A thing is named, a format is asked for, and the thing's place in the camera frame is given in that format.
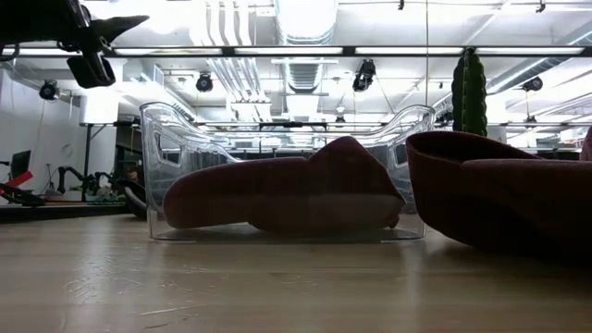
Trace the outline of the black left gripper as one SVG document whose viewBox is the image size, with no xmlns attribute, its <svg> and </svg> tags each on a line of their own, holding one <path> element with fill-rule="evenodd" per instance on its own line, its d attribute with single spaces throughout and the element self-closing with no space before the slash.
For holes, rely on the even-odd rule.
<svg viewBox="0 0 592 333">
<path fill-rule="evenodd" d="M 105 54 L 93 51 L 93 33 L 105 45 L 150 17 L 137 15 L 93 19 L 79 0 L 1 0 L 1 49 L 7 45 L 54 41 L 60 49 L 82 52 L 70 56 L 67 64 L 83 89 L 108 87 L 116 82 Z"/>
</svg>

